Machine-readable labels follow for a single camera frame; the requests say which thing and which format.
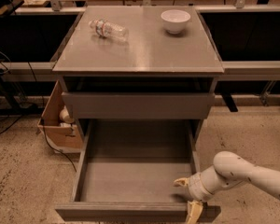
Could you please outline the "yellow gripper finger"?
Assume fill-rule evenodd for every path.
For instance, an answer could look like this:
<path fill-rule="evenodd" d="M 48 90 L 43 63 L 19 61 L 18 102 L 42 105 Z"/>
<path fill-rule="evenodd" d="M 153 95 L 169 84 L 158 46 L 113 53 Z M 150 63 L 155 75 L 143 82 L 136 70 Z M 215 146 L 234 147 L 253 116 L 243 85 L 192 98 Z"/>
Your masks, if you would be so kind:
<path fill-rule="evenodd" d="M 199 217 L 203 211 L 203 204 L 198 201 L 187 203 L 186 224 L 197 224 Z"/>
<path fill-rule="evenodd" d="M 188 177 L 181 177 L 174 181 L 175 187 L 186 187 L 189 184 L 189 178 Z"/>

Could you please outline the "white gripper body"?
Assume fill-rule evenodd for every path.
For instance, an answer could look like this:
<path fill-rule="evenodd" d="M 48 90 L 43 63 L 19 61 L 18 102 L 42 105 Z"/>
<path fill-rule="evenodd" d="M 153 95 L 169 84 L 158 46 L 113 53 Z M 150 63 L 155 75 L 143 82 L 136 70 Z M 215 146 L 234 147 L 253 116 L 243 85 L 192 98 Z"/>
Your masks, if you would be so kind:
<path fill-rule="evenodd" d="M 202 203 L 208 202 L 213 197 L 213 194 L 210 193 L 203 185 L 200 173 L 196 173 L 195 175 L 192 175 L 189 178 L 188 190 L 189 190 L 189 195 L 193 200 Z"/>

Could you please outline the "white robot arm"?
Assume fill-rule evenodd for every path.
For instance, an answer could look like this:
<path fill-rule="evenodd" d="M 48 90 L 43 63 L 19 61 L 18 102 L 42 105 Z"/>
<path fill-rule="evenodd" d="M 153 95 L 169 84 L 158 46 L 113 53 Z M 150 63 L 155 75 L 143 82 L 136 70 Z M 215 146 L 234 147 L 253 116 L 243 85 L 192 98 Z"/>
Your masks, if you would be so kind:
<path fill-rule="evenodd" d="M 188 190 L 191 202 L 187 204 L 186 224 L 196 224 L 208 202 L 222 190 L 241 183 L 249 183 L 280 201 L 280 172 L 257 166 L 229 151 L 221 151 L 213 159 L 213 165 L 190 177 L 174 181 L 176 187 Z"/>

